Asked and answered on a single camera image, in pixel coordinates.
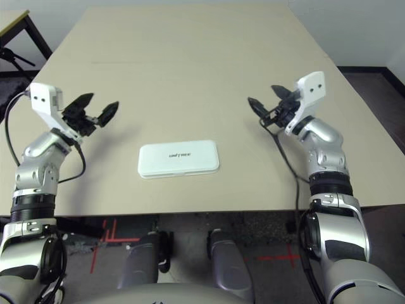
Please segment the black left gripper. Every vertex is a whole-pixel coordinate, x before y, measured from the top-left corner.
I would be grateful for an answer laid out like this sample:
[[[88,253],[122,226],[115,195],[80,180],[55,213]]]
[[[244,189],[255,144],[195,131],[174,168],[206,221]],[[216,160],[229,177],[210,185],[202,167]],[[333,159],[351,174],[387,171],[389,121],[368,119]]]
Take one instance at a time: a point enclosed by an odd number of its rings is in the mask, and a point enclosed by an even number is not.
[[[85,114],[85,108],[89,105],[93,96],[94,94],[92,92],[80,95],[62,112],[62,119],[82,137],[90,136],[96,129],[95,124],[88,120],[87,115]],[[105,127],[115,116],[118,107],[118,101],[107,105],[102,113],[96,118],[96,125]]]

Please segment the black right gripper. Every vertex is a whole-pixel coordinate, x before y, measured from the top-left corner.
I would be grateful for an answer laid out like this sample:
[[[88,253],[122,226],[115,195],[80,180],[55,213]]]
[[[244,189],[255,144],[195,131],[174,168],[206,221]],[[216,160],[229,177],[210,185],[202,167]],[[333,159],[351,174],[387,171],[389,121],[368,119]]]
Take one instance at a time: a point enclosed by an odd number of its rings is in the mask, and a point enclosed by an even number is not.
[[[277,127],[286,128],[295,117],[300,102],[295,91],[290,91],[282,85],[271,85],[271,89],[280,98],[280,102],[273,109],[266,109],[260,101],[252,97],[248,97],[247,101],[252,111],[261,118],[261,125],[269,127],[275,124]]]

